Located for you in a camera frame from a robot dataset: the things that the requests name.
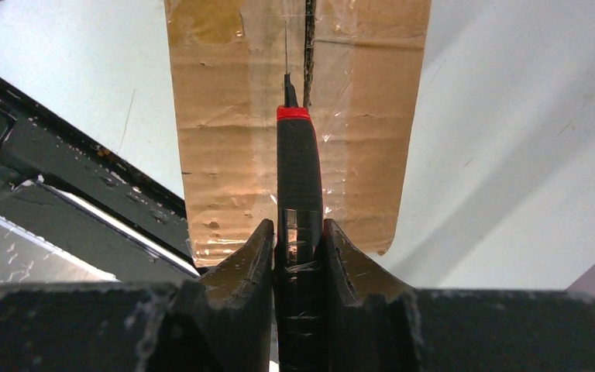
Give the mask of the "brown cardboard express box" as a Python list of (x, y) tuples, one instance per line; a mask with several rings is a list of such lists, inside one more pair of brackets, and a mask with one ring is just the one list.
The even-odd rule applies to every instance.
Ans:
[(364, 253), (394, 241), (432, 4), (165, 4), (189, 249), (198, 267), (275, 219), (277, 121), (315, 128), (323, 212)]

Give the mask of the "red black utility knife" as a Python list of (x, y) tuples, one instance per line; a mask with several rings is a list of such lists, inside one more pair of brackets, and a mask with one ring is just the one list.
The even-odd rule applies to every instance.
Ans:
[(326, 371), (322, 179), (309, 111), (289, 73), (277, 108), (277, 245), (274, 300), (282, 371)]

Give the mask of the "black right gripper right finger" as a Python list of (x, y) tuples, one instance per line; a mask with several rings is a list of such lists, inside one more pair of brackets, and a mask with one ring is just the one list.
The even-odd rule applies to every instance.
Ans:
[(324, 224), (332, 371), (595, 371), (595, 297), (415, 288)]

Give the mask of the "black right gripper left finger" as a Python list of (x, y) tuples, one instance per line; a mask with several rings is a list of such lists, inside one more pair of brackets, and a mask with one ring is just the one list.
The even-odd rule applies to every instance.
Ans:
[(0, 371), (266, 371), (273, 235), (181, 284), (0, 285)]

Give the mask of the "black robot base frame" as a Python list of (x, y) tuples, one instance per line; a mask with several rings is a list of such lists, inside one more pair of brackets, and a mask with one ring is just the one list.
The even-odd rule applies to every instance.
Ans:
[(2, 78), (0, 217), (121, 281), (199, 275), (183, 200)]

